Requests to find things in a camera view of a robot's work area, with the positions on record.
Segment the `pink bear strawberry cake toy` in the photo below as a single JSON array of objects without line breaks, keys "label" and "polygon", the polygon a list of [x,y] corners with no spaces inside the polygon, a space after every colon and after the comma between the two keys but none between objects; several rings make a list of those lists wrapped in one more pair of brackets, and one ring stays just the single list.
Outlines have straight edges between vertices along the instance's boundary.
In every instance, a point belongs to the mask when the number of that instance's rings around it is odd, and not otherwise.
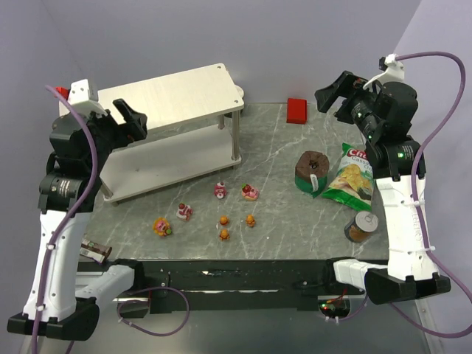
[{"label": "pink bear strawberry cake toy", "polygon": [[176,212],[176,217],[183,221],[188,221],[193,214],[193,208],[189,204],[180,203]]}]

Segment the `pink bear cupcake toy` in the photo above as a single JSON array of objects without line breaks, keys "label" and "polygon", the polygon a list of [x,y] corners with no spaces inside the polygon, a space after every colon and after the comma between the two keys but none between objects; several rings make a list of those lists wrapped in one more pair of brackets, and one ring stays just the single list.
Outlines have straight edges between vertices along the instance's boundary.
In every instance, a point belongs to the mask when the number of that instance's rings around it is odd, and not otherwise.
[{"label": "pink bear cupcake toy", "polygon": [[223,181],[219,181],[215,185],[214,195],[218,199],[223,199],[226,196],[226,186]]}]

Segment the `pink bear donut toy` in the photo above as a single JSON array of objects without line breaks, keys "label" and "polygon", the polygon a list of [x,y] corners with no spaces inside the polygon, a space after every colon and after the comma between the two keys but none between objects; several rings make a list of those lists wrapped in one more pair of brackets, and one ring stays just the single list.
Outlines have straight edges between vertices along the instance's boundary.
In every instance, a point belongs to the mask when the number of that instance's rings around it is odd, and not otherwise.
[{"label": "pink bear donut toy", "polygon": [[241,188],[241,195],[247,201],[256,201],[259,198],[260,191],[250,184],[243,184]]}]

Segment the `orange bear toy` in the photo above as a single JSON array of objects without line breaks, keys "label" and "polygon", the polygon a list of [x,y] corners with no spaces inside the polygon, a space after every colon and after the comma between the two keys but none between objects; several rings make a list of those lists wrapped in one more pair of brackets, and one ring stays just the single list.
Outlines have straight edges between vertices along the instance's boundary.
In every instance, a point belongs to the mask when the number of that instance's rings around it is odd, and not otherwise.
[{"label": "orange bear toy", "polygon": [[229,240],[229,239],[230,239],[229,230],[228,230],[228,229],[222,229],[222,230],[220,230],[219,238],[220,238],[221,240]]},{"label": "orange bear toy", "polygon": [[223,215],[223,216],[220,217],[219,223],[220,223],[220,225],[225,226],[229,223],[229,218],[227,216]]},{"label": "orange bear toy", "polygon": [[254,227],[256,224],[256,220],[254,219],[254,216],[253,215],[247,215],[246,217],[246,225],[248,227]]}]

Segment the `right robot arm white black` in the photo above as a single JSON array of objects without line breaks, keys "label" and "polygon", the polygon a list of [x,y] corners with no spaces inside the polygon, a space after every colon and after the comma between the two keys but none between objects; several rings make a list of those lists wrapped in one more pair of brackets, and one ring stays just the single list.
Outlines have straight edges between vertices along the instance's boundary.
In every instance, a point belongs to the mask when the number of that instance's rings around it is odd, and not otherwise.
[{"label": "right robot arm white black", "polygon": [[389,240],[387,265],[356,259],[332,262],[337,282],[366,291],[376,305],[422,299],[451,290],[429,257],[420,212],[424,210],[426,166],[420,143],[409,135],[417,111],[417,92],[405,83],[367,80],[344,71],[326,88],[316,91],[318,111],[325,113],[338,98],[339,122],[356,125],[366,139],[365,153],[372,167],[386,217]]}]

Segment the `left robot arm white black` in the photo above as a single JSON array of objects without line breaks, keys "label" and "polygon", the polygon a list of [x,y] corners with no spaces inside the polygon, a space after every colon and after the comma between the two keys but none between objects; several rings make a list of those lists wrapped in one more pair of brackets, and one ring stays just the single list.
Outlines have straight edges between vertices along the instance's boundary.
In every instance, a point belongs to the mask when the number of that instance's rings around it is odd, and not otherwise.
[{"label": "left robot arm white black", "polygon": [[7,331],[49,339],[85,341],[94,332],[100,308],[135,288],[144,276],[137,261],[116,261],[98,282],[75,290],[80,247],[102,182],[100,172],[111,152],[147,137],[147,117],[123,99],[110,111],[68,113],[57,118],[49,135],[53,148],[40,183],[41,242],[35,279],[22,312],[11,316]]}]

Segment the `white two-tier shelf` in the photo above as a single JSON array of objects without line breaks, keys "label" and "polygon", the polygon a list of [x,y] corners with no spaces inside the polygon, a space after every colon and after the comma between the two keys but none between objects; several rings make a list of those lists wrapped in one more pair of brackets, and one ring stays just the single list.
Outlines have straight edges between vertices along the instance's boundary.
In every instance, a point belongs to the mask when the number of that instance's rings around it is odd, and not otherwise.
[{"label": "white two-tier shelf", "polygon": [[241,163],[240,112],[244,101],[223,63],[98,91],[99,104],[117,122],[122,98],[147,115],[155,133],[207,118],[218,123],[165,139],[146,139],[115,150],[100,174],[104,201],[120,201]]}]

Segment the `white round object behind shelf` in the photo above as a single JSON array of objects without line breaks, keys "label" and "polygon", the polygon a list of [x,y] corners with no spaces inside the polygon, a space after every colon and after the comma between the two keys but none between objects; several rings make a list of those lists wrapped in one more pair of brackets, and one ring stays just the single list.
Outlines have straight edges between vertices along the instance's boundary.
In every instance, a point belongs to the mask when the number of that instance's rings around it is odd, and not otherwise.
[{"label": "white round object behind shelf", "polygon": [[236,85],[235,88],[237,89],[237,92],[240,95],[240,98],[243,99],[244,98],[244,90],[238,85]]}]

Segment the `red block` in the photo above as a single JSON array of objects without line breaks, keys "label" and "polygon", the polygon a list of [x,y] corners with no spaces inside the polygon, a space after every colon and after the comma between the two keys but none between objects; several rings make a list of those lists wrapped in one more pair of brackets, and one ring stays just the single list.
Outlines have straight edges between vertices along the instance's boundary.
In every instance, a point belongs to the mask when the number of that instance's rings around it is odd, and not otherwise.
[{"label": "red block", "polygon": [[286,122],[304,125],[308,117],[308,102],[300,98],[288,98]]}]

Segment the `brown green wrapped roll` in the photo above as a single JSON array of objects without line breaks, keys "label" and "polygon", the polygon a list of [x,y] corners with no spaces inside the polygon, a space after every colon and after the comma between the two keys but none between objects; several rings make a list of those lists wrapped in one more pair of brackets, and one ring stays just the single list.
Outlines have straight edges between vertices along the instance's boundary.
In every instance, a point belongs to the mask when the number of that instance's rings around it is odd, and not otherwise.
[{"label": "brown green wrapped roll", "polygon": [[329,169],[330,163],[326,155],[318,151],[305,151],[295,166],[296,187],[312,198],[317,197],[327,185]]}]

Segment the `green cassava chips bag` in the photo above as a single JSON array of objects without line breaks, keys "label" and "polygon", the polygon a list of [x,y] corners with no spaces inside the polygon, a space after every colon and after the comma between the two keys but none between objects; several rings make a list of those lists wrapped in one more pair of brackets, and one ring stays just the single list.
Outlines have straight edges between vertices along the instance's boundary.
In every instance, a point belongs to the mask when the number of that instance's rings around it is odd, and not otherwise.
[{"label": "green cassava chips bag", "polygon": [[322,197],[358,212],[370,212],[375,183],[367,155],[364,150],[347,143],[342,144],[342,152],[336,176],[322,193]]}]

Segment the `brown snack bar wrapper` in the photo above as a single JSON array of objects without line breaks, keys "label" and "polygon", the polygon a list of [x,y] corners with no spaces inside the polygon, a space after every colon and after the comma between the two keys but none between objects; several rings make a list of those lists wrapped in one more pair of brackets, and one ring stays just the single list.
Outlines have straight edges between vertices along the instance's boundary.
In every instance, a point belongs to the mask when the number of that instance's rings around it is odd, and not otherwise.
[{"label": "brown snack bar wrapper", "polygon": [[98,264],[103,264],[110,256],[112,248],[83,238],[80,245],[80,255],[87,257]]}]

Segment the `brown jar with lid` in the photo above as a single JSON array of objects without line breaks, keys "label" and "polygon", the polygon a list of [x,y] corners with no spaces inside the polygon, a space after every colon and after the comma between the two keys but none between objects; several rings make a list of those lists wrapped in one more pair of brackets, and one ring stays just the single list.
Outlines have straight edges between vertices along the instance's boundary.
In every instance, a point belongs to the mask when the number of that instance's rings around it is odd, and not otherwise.
[{"label": "brown jar with lid", "polygon": [[345,237],[354,243],[364,242],[378,228],[378,217],[368,211],[358,212],[345,226]]}]

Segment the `orange bear toy top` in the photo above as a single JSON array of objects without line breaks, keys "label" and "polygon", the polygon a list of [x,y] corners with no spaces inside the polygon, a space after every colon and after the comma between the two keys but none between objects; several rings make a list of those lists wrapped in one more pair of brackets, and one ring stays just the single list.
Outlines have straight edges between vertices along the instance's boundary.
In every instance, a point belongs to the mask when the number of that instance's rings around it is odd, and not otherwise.
[{"label": "orange bear toy top", "polygon": [[220,225],[225,226],[229,223],[229,218],[227,216],[223,215],[223,216],[220,217],[219,223],[220,223]]}]

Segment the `orange bear toy bottom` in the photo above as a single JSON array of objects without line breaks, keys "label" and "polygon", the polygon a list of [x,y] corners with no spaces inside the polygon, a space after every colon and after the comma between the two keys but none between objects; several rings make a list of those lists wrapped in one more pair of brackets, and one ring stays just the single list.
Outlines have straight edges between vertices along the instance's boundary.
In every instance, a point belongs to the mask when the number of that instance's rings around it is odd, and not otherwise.
[{"label": "orange bear toy bottom", "polygon": [[228,230],[228,229],[222,229],[222,230],[220,230],[219,238],[220,238],[221,240],[229,240],[229,239],[230,239],[229,230]]}]

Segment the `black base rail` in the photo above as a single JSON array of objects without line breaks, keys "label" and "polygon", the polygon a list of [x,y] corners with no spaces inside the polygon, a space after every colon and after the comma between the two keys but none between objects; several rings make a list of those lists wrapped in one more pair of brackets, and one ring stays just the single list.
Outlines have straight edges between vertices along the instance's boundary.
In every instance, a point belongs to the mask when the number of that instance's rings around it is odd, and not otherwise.
[{"label": "black base rail", "polygon": [[143,260],[136,288],[105,296],[103,304],[143,299],[150,313],[294,308],[317,311],[318,301],[363,296],[335,282],[326,260]]}]

